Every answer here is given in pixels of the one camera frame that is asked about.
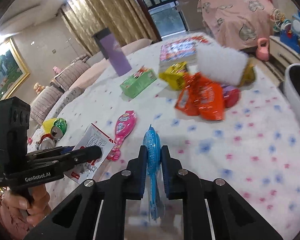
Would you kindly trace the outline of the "person's left hand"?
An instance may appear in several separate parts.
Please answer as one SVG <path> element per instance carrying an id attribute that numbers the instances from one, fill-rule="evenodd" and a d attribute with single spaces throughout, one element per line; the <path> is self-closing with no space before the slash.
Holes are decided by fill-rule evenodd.
<path id="1" fill-rule="evenodd" d="M 29 214 L 25 218 L 32 226 L 39 224 L 50 212 L 50 195 L 46 190 L 45 184 L 30 188 L 33 201 L 29 201 L 11 190 L 4 193 L 2 203 L 10 210 L 11 214 L 22 219 L 21 211 Z"/>

